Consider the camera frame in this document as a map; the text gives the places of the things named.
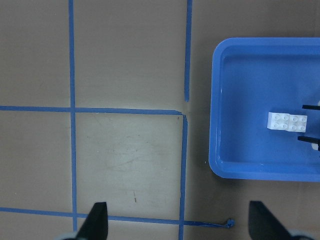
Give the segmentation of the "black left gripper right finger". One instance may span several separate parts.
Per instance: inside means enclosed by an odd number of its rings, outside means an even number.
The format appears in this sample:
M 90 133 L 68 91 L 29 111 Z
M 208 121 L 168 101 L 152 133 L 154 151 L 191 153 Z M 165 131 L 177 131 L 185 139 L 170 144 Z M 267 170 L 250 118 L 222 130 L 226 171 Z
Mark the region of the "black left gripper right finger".
M 309 240 L 303 234 L 292 235 L 262 201 L 250 201 L 248 233 L 252 240 Z

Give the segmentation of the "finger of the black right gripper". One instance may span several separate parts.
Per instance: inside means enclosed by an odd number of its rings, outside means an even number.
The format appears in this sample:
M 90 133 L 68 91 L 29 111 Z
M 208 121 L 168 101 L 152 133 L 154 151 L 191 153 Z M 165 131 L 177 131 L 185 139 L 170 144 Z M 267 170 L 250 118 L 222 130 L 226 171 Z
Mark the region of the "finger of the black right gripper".
M 317 105 L 309 105 L 309 104 L 303 104 L 302 109 L 306 110 L 320 110 L 320 101 L 318 101 Z
M 298 136 L 297 139 L 301 142 L 310 143 L 311 147 L 315 151 L 320 150 L 320 139 L 315 137 L 308 137 L 308 136 Z

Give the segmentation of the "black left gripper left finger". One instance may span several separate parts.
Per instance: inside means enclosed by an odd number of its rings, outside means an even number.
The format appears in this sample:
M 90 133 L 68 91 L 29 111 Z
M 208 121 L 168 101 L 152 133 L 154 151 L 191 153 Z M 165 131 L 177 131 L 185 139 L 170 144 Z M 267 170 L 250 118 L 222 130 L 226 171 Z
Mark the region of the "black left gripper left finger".
M 106 240 L 108 237 L 108 208 L 106 202 L 96 202 L 77 232 L 76 240 Z

